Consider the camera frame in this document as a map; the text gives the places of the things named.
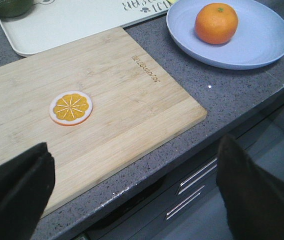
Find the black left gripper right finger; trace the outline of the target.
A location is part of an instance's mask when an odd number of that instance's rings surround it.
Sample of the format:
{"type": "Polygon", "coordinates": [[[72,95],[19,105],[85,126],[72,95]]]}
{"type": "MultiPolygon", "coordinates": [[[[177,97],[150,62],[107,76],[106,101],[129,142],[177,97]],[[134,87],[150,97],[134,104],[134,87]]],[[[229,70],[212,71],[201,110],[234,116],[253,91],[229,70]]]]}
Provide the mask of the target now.
{"type": "Polygon", "coordinates": [[[256,165],[229,135],[218,149],[217,185],[236,240],[284,240],[284,182],[256,165]]]}

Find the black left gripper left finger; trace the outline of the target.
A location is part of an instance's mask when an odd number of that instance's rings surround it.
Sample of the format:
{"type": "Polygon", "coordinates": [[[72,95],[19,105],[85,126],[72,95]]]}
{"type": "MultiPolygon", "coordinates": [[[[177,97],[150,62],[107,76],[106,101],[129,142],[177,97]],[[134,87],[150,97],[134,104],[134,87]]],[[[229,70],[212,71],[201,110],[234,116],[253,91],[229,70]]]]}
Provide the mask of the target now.
{"type": "Polygon", "coordinates": [[[0,240],[31,238],[54,185],[54,158],[44,142],[0,165],[0,240]]]}

